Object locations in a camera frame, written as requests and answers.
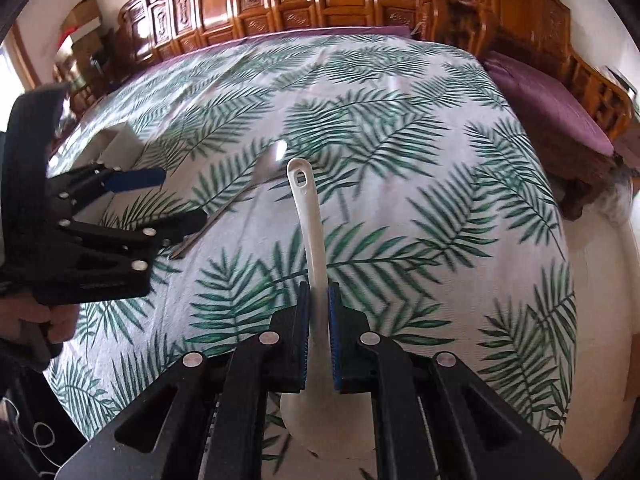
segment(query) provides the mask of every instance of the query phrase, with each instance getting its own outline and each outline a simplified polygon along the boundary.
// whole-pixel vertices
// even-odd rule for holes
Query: finger
[[[0,337],[7,341],[16,341],[20,337],[20,320],[0,316]]]
[[[52,325],[47,332],[47,339],[52,343],[69,341],[76,333],[76,319],[68,319],[60,324]]]
[[[51,314],[49,307],[39,304],[30,294],[19,294],[0,299],[0,317],[46,323]]]
[[[59,305],[51,309],[51,324],[57,325],[68,320],[78,320],[80,305]]]

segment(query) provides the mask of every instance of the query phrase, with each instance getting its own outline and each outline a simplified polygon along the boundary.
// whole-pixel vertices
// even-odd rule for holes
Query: window
[[[0,44],[0,131],[6,131],[14,101],[24,92],[14,66],[9,59],[6,47]]]

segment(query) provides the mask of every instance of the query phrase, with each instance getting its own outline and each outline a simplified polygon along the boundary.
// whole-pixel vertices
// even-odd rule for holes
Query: tiled floor
[[[633,408],[623,400],[634,309],[627,259],[633,241],[593,210],[564,228],[574,270],[578,350],[561,447],[583,479],[591,480],[626,437]]]

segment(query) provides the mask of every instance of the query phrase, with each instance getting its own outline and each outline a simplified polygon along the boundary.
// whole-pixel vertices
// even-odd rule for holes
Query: black device
[[[370,392],[378,480],[578,480],[534,428],[450,352],[370,332],[332,283],[334,380]],[[310,291],[228,354],[190,352],[60,469],[56,480],[259,480],[267,392],[305,386]]]
[[[43,86],[18,97],[12,108],[0,181],[0,294],[27,290],[48,306],[146,296],[158,252],[199,231],[207,215],[191,210],[133,231],[76,221],[76,213],[108,191],[158,186],[165,173],[95,163],[47,178],[66,94],[65,85]],[[61,344],[46,341],[45,330],[23,323],[20,340],[0,339],[0,352],[44,370],[62,351]]]

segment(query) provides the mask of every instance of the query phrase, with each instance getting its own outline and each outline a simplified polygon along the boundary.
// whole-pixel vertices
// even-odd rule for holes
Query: pink cushion
[[[551,128],[596,152],[613,155],[607,134],[561,82],[498,52],[490,52],[482,64],[525,129],[527,124]]]

